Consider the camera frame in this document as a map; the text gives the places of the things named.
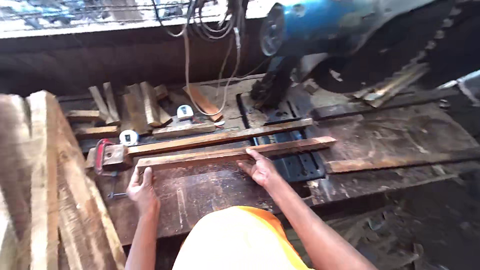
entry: orange shirt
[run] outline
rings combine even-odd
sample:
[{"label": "orange shirt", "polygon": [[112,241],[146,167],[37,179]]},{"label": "orange shirt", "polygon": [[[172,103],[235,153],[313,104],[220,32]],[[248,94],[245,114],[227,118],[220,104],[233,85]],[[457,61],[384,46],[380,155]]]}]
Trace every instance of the orange shirt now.
[{"label": "orange shirt", "polygon": [[234,206],[201,218],[173,265],[184,269],[309,269],[280,221],[262,209]]}]

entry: wood offcut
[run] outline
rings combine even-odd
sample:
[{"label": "wood offcut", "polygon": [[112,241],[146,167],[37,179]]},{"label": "wood offcut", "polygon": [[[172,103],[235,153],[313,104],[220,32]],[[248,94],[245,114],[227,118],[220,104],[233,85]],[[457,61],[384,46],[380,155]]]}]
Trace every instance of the wood offcut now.
[{"label": "wood offcut", "polygon": [[146,167],[152,167],[153,170],[163,170],[178,167],[201,166],[211,163],[227,162],[234,160],[246,160],[251,158],[251,156],[246,152],[247,148],[256,150],[267,157],[278,156],[327,148],[333,145],[335,142],[335,139],[326,136],[284,143],[219,150],[213,152],[200,152],[192,154],[145,158],[138,160],[137,168],[141,172],[143,172]]},{"label": "wood offcut", "polygon": [[444,153],[419,153],[410,156],[383,157],[380,159],[334,160],[325,164],[328,173],[356,172],[396,167],[419,166],[436,163],[452,163],[467,160],[479,160],[480,147],[456,150]]}]

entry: wood scrap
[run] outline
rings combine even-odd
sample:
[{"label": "wood scrap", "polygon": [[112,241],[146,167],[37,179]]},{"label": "wood scrap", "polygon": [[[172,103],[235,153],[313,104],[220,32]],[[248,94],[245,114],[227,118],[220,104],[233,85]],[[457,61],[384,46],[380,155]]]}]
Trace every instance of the wood scrap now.
[{"label": "wood scrap", "polygon": [[120,135],[117,126],[79,127],[74,132],[78,140],[113,138]]},{"label": "wood scrap", "polygon": [[207,146],[215,143],[226,143],[235,140],[248,139],[252,137],[260,137],[280,132],[301,129],[305,126],[313,124],[311,118],[302,119],[294,122],[280,123],[258,128],[249,128],[239,131],[229,131],[218,134],[210,134],[193,138],[185,138],[167,142],[159,142],[140,146],[131,146],[128,148],[129,155],[141,156],[157,154],[162,152],[171,152],[180,149],[190,149],[199,146]]},{"label": "wood scrap", "polygon": [[202,134],[215,131],[214,123],[186,124],[181,126],[169,126],[152,131],[153,137],[157,139],[174,138],[194,134]]},{"label": "wood scrap", "polygon": [[98,87],[91,86],[91,87],[88,88],[88,90],[90,90],[90,93],[93,96],[95,104],[98,107],[98,110],[100,111],[100,117],[105,120],[106,124],[111,123],[112,122],[112,117],[110,116],[107,105],[103,101],[102,95],[100,94],[100,91],[98,90]]},{"label": "wood scrap", "polygon": [[145,158],[138,160],[137,168],[141,172],[143,172],[147,167],[152,167],[153,170],[163,170],[178,167],[200,166],[234,160],[246,160],[251,158],[251,156],[247,154],[246,148],[254,149],[264,156],[277,156],[322,149],[332,146],[335,142],[335,139],[326,136],[284,143],[219,150],[213,152],[200,152],[183,155]]},{"label": "wood scrap", "polygon": [[98,122],[105,120],[100,117],[99,110],[71,110],[66,116],[71,122]]},{"label": "wood scrap", "polygon": [[168,97],[168,90],[165,85],[159,85],[153,88],[155,90],[155,96],[157,100],[164,99]]},{"label": "wood scrap", "polygon": [[107,123],[111,125],[118,125],[120,123],[120,116],[117,111],[117,105],[115,104],[115,97],[113,96],[112,85],[110,82],[103,83],[103,91],[105,92],[105,97],[107,98],[107,107],[112,122]]},{"label": "wood scrap", "polygon": [[[215,104],[212,104],[204,95],[201,94],[199,90],[199,86],[190,84],[190,94],[192,95],[193,100],[195,100],[195,103],[200,107],[204,112],[206,113],[216,113],[218,112],[217,106]],[[188,94],[188,89],[185,86],[183,90]],[[214,122],[218,122],[222,120],[223,115],[221,112],[217,113],[216,115],[211,115],[209,116],[210,119]]]},{"label": "wood scrap", "polygon": [[129,126],[122,129],[132,129],[139,135],[144,135],[149,132],[149,127],[145,115],[141,113],[138,102],[132,93],[123,95],[123,102],[129,118]]},{"label": "wood scrap", "polygon": [[152,127],[160,127],[171,122],[172,117],[158,105],[153,87],[148,82],[142,82],[140,89],[144,98],[147,124]]},{"label": "wood scrap", "polygon": [[32,144],[39,153],[32,166],[31,269],[58,267],[57,114],[55,96],[31,94]]},{"label": "wood scrap", "polygon": [[328,173],[342,173],[478,159],[480,159],[480,147],[444,153],[419,153],[404,157],[334,160],[327,162],[325,168]]}]

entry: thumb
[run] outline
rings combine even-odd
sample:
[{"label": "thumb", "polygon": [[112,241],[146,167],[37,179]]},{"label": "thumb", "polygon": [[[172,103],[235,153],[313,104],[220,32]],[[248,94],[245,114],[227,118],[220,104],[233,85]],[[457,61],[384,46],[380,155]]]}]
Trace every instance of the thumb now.
[{"label": "thumb", "polygon": [[247,151],[247,154],[251,155],[256,161],[261,161],[265,159],[264,156],[262,156],[260,153],[258,153],[253,149],[247,148],[246,151]]},{"label": "thumb", "polygon": [[142,186],[144,185],[152,185],[152,167],[147,167],[144,171],[144,181],[142,182]]}]

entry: workbench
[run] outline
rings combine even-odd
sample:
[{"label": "workbench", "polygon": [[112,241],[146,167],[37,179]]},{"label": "workbench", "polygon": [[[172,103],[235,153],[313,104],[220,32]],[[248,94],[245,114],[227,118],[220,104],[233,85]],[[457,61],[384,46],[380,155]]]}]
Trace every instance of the workbench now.
[{"label": "workbench", "polygon": [[[238,112],[238,99],[243,100],[249,123],[255,126],[266,121],[267,117],[264,113],[253,108],[252,103],[248,101],[246,92],[253,82],[254,80],[243,81],[229,89],[227,107],[223,111],[227,129],[246,128]],[[176,108],[178,104],[174,100],[180,94],[175,94],[173,91],[172,95],[174,97],[171,98],[169,105]],[[319,90],[312,95],[301,89],[301,85],[290,89],[286,101],[288,102],[281,105],[279,110],[289,104],[291,111],[277,113],[276,115],[280,118],[292,117],[290,113],[295,114],[293,115],[295,117],[308,117],[313,108],[348,103],[348,99],[343,95],[324,90]],[[318,120],[313,126],[308,127],[305,133],[307,137],[327,135],[337,140],[334,146],[318,152],[324,162],[358,159],[390,160],[419,154],[435,156],[436,153],[479,146],[458,123],[438,107],[437,103],[405,105],[401,108]],[[156,156],[250,145],[252,145],[251,141],[246,140]],[[307,205],[318,206],[441,180],[457,179],[459,173],[478,167],[476,162],[463,161],[441,165],[327,173],[322,178],[292,183],[292,186]],[[116,192],[124,192],[132,171],[133,169],[130,169],[120,173],[114,187]],[[158,237],[187,233],[206,214],[235,205],[253,206],[274,214],[280,213],[280,209],[268,193],[234,162],[156,171],[155,176],[157,181],[154,189],[161,202]],[[131,244],[138,222],[138,211],[134,203],[127,198],[107,199],[107,194],[113,188],[111,181],[103,177],[96,177],[95,181],[121,243]]]}]

